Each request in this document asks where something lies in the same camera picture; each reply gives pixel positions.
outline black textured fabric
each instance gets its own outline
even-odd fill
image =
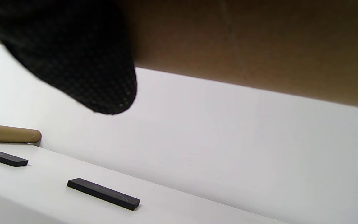
[[[118,114],[135,99],[124,19],[110,0],[0,0],[0,41],[38,78],[95,112]]]

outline black rectangular bar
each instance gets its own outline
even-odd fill
[[[13,167],[22,167],[26,166],[29,161],[27,159],[22,159],[17,156],[12,156],[7,153],[0,152],[0,163],[13,166]]]
[[[69,180],[67,187],[71,187],[85,194],[89,194],[132,211],[135,210],[140,203],[140,200],[137,198],[122,194],[118,191],[111,190],[107,187],[100,186],[81,178]]]

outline cardboard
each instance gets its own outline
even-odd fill
[[[358,1],[118,3],[138,67],[358,106]]]
[[[0,126],[0,142],[37,143],[40,140],[38,130]]]

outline white surface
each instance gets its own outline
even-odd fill
[[[0,144],[29,160],[0,163],[0,224],[284,224],[30,145]],[[140,199],[135,211],[66,187],[81,177]]]
[[[41,146],[291,224],[358,223],[358,108],[138,69],[118,116],[94,114],[0,47],[0,124]]]

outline white wall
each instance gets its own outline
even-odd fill
[[[137,71],[133,107],[105,116],[0,47],[0,124],[41,130],[46,149],[291,224],[358,223],[358,108]]]

